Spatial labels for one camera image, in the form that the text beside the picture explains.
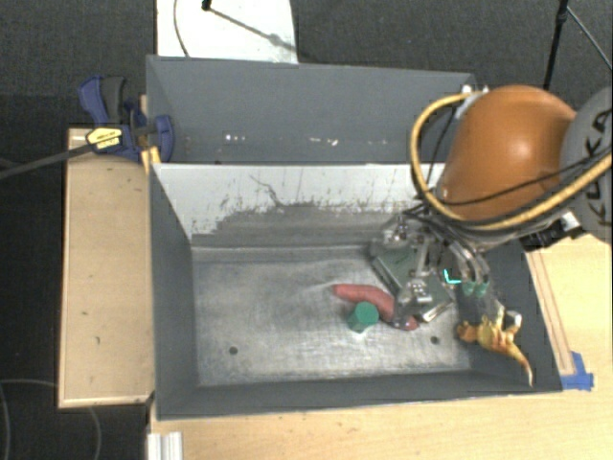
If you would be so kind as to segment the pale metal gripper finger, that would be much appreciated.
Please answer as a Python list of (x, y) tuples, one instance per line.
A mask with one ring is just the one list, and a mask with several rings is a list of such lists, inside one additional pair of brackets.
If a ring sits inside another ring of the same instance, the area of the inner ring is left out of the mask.
[(396, 329), (417, 329), (421, 312), (431, 303), (424, 281), (409, 281), (394, 297), (392, 326)]
[(440, 302), (434, 302), (427, 305), (423, 305), (419, 308), (417, 313), (415, 314), (415, 318), (420, 323), (430, 323), (438, 316), (443, 314), (445, 311), (450, 309), (453, 306), (454, 302), (452, 300), (444, 300)]

